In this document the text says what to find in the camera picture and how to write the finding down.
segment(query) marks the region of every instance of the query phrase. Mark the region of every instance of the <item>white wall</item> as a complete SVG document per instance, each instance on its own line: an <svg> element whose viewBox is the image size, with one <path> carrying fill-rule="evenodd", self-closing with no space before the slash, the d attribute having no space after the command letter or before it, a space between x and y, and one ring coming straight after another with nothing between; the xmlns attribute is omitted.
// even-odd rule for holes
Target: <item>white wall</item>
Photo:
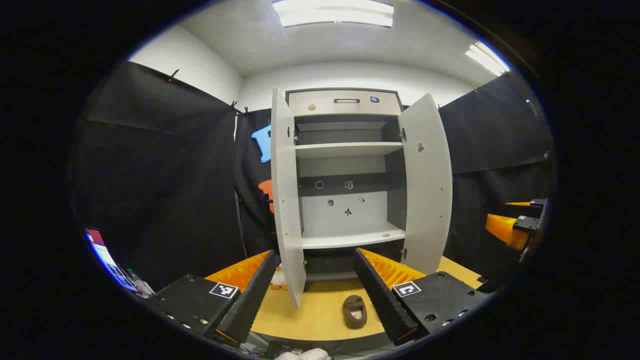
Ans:
<svg viewBox="0 0 640 360"><path fill-rule="evenodd" d="M208 45L181 26L173 26L156 36L129 60L167 75L180 69L176 79L227 104L239 98L242 77Z"/></svg>
<svg viewBox="0 0 640 360"><path fill-rule="evenodd" d="M245 78L236 108L271 107L271 92L302 88L355 87L396 90L403 105L430 93L443 106L473 90L471 84L413 67L382 63L334 62L298 65Z"/></svg>

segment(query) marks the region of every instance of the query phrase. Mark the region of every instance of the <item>white ceiling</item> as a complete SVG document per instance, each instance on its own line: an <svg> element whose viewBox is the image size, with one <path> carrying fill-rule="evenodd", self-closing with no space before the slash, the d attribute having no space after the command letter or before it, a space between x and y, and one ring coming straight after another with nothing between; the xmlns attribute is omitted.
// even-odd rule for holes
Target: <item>white ceiling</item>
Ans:
<svg viewBox="0 0 640 360"><path fill-rule="evenodd" d="M208 44L242 77L327 61L368 61L439 72L480 86L495 78L465 56L477 38L439 11L412 0L394 5L391 29L363 24L283 28L271 0L226 0L180 25Z"/></svg>

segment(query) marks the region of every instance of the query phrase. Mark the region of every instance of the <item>open cabinet door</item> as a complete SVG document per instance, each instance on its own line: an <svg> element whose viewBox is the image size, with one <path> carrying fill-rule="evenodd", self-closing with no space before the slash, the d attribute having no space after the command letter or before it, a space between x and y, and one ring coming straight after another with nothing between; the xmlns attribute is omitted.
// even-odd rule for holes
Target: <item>open cabinet door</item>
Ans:
<svg viewBox="0 0 640 360"><path fill-rule="evenodd" d="M398 116L406 165L406 230L402 262L436 272L449 234L452 202L447 136L430 94Z"/></svg>
<svg viewBox="0 0 640 360"><path fill-rule="evenodd" d="M300 307L307 274L302 252L293 113L277 88L271 107L271 180L278 247L291 302Z"/></svg>

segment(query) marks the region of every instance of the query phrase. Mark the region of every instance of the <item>ceiling light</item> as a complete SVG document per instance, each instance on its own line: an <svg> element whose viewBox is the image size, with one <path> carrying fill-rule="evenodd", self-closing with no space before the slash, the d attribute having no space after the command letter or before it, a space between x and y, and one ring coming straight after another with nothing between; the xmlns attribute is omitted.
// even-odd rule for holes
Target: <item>ceiling light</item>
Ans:
<svg viewBox="0 0 640 360"><path fill-rule="evenodd" d="M478 41L465 53L496 76L510 71L509 67L489 47Z"/></svg>
<svg viewBox="0 0 640 360"><path fill-rule="evenodd" d="M374 0L280 0L273 3L282 26L355 22L390 28L394 7Z"/></svg>

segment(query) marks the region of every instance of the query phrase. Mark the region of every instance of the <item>wooden table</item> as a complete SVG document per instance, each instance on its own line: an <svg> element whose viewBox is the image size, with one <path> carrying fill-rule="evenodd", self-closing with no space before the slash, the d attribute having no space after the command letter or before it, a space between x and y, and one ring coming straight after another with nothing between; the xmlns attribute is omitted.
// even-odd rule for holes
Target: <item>wooden table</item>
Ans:
<svg viewBox="0 0 640 360"><path fill-rule="evenodd" d="M478 288L480 275L445 258L438 271L444 271L465 284ZM350 329L342 317L342 303L349 295L359 295L367 308L367 323L359 329ZM371 299L358 280L316 282L302 294L299 308L291 305L287 290L269 288L251 331L279 338L331 341L360 338L384 332Z"/></svg>

